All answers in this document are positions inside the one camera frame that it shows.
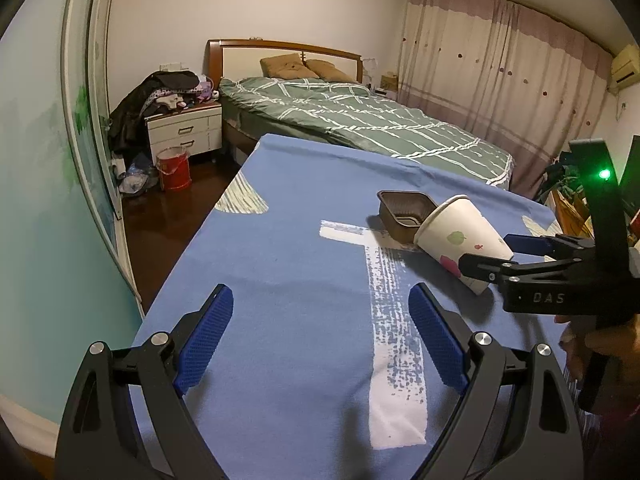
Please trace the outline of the person right hand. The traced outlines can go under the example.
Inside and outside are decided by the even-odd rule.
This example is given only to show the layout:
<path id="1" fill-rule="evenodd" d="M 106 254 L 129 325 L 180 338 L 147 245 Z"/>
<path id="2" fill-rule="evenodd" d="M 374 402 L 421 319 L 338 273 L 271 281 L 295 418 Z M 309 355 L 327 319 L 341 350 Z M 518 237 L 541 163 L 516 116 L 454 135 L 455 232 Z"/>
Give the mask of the person right hand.
<path id="1" fill-rule="evenodd" d="M 565 326 L 560 346 L 577 405 L 590 414 L 633 411 L 639 406 L 639 315 L 619 326 L 580 332 L 578 316 L 555 315 Z"/>

